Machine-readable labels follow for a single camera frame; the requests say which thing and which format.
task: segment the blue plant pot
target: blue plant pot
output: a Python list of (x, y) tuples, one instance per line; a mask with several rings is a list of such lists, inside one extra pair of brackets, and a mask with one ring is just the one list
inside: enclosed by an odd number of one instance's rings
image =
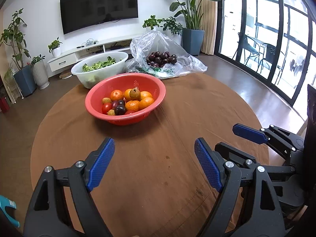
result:
[(184, 28), (182, 32), (183, 48), (187, 53), (198, 56), (200, 54), (204, 30), (193, 30)]
[(14, 79), (20, 87), (24, 97), (33, 94), (33, 92), (36, 90), (36, 84), (33, 78), (31, 67), (29, 65), (26, 65), (17, 73), (15, 73)]

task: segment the red bowl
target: red bowl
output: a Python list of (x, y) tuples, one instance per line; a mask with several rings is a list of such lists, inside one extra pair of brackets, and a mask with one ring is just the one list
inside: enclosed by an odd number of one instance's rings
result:
[[(147, 108), (122, 116), (109, 116), (102, 114), (102, 99), (110, 97), (114, 90), (125, 90), (139, 87), (140, 91), (148, 91), (154, 98), (154, 103)], [(146, 118), (163, 101), (166, 95), (165, 85), (158, 78), (142, 73), (126, 73), (109, 77), (96, 84), (86, 96), (86, 109), (97, 119), (105, 120), (115, 125), (129, 125)]]

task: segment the orange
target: orange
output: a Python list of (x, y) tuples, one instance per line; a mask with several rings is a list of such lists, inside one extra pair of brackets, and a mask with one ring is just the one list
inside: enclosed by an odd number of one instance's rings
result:
[(139, 103), (139, 110), (143, 110), (147, 108), (149, 105), (152, 105), (154, 103), (154, 99), (152, 97), (145, 97), (142, 99)]
[(139, 101), (128, 101), (125, 107), (128, 111), (139, 111)]
[(123, 100), (124, 94), (121, 90), (114, 90), (113, 92), (111, 92), (110, 99), (112, 101)]
[(131, 90), (132, 90), (132, 89), (127, 89), (127, 90), (124, 92), (124, 98), (125, 98), (126, 101), (132, 100), (132, 98), (130, 97), (130, 91), (131, 91)]
[(142, 99), (144, 99), (144, 98), (146, 98), (146, 97), (153, 97), (152, 95), (151, 95), (151, 93), (150, 92), (147, 92), (147, 91), (142, 91), (142, 92), (140, 92), (140, 99), (142, 100)]

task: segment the brown tablecloth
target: brown tablecloth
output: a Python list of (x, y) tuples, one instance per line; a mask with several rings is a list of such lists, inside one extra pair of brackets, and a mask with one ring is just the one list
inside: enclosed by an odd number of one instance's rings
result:
[[(33, 188), (44, 167), (66, 168), (84, 160), (110, 136), (115, 153), (91, 194), (113, 236), (195, 236), (217, 197), (194, 154), (195, 139), (204, 137), (211, 148), (226, 142), (262, 164), (269, 163), (268, 149), (233, 134), (236, 123), (261, 126), (247, 103), (226, 85), (205, 74), (163, 82), (162, 104), (148, 118), (129, 126), (93, 118), (85, 109), (88, 90), (83, 86), (65, 94), (36, 134), (31, 155)], [(80, 230), (68, 188), (65, 194), (73, 224)], [(241, 203), (239, 197), (230, 229)]]

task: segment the plastic bag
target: plastic bag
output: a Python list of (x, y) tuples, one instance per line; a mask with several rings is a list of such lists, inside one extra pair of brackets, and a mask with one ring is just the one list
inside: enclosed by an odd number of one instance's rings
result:
[[(159, 79), (164, 79), (207, 70), (207, 67), (200, 60), (188, 54), (180, 45), (159, 31), (151, 31), (133, 38), (130, 50), (134, 58), (126, 61), (126, 73), (147, 73)], [(178, 62), (174, 65), (165, 64), (163, 68), (154, 68), (147, 65), (146, 57), (157, 51), (168, 51), (170, 54), (177, 55)]]

